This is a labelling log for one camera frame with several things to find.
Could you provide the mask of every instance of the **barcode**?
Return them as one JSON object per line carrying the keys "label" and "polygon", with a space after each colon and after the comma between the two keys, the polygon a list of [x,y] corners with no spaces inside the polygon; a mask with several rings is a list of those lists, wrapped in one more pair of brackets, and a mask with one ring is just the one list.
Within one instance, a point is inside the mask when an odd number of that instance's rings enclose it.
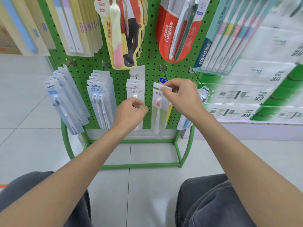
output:
{"label": "barcode", "polygon": [[245,97],[246,94],[247,94],[247,92],[242,92],[242,93],[240,94],[240,97]]}
{"label": "barcode", "polygon": [[292,57],[300,57],[301,55],[303,54],[303,50],[295,50],[293,53],[292,53]]}

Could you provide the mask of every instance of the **white tile floor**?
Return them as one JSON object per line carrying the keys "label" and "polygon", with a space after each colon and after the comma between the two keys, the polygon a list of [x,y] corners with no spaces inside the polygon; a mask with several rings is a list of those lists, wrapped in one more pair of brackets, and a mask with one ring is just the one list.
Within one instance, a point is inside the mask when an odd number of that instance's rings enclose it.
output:
{"label": "white tile floor", "polygon": [[[55,171],[69,161],[60,121],[41,86],[47,77],[0,74],[0,184],[31,171]],[[75,154],[82,150],[70,136]],[[243,141],[303,190],[303,142]],[[187,140],[179,139],[183,154]],[[120,144],[105,164],[175,162],[170,144]],[[105,170],[89,186],[95,226],[174,226],[180,184],[187,178],[222,173],[210,147],[195,140],[182,169]]]}

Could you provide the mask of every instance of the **person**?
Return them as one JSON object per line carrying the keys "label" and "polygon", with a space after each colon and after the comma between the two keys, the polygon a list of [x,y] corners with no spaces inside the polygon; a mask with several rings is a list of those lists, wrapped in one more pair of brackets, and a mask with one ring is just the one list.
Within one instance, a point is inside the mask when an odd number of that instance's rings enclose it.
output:
{"label": "person", "polygon": [[[204,109],[194,82],[172,79],[165,85],[173,92],[162,88],[163,94],[202,133],[225,172],[182,184],[176,226],[302,226],[303,193]],[[0,226],[92,226],[87,187],[119,142],[142,121],[148,108],[140,105],[135,98],[123,101],[113,127],[58,171],[33,172],[34,177],[11,182],[0,193]]]}

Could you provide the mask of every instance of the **green toothbrush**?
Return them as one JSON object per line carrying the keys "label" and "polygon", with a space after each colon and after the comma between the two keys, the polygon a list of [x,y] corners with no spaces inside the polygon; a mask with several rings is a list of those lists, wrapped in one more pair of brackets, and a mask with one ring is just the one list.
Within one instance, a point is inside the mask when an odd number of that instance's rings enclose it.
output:
{"label": "green toothbrush", "polygon": [[183,50],[183,47],[184,47],[185,42],[187,40],[187,36],[189,34],[189,31],[190,31],[192,23],[194,21],[195,15],[197,13],[198,7],[199,7],[199,0],[195,0],[195,3],[192,5],[190,13],[189,13],[189,18],[188,18],[188,21],[187,21],[187,24],[186,24],[186,27],[185,27],[185,30],[184,30],[182,40],[180,42],[179,48],[178,48],[178,50],[176,52],[176,55],[175,55],[175,58],[174,58],[175,61],[177,61],[179,59],[180,54]]}

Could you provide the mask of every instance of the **left hand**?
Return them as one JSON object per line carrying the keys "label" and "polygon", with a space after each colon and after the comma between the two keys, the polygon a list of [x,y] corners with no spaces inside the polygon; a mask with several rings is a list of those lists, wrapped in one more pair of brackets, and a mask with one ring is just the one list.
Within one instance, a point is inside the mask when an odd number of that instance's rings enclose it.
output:
{"label": "left hand", "polygon": [[140,108],[140,105],[143,105],[143,102],[134,97],[124,100],[117,108],[114,126],[127,133],[135,129],[149,110],[146,106]]}

